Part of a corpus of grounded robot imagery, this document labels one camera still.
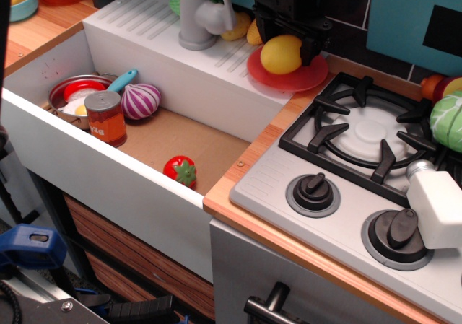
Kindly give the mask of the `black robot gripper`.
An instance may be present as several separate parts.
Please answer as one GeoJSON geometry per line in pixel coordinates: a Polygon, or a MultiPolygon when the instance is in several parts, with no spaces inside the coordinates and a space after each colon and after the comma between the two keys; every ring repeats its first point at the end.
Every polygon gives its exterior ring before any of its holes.
{"type": "Polygon", "coordinates": [[[331,22],[321,0],[253,0],[253,13],[263,43],[279,35],[302,40],[302,66],[309,66],[330,40],[331,22]]]}

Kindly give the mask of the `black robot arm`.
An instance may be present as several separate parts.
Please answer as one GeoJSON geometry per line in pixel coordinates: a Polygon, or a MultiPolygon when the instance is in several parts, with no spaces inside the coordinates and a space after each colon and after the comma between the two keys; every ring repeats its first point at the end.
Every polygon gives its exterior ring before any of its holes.
{"type": "Polygon", "coordinates": [[[280,35],[301,40],[303,66],[309,66],[328,42],[332,24],[322,13],[321,0],[254,0],[253,13],[264,43],[280,35]]]}

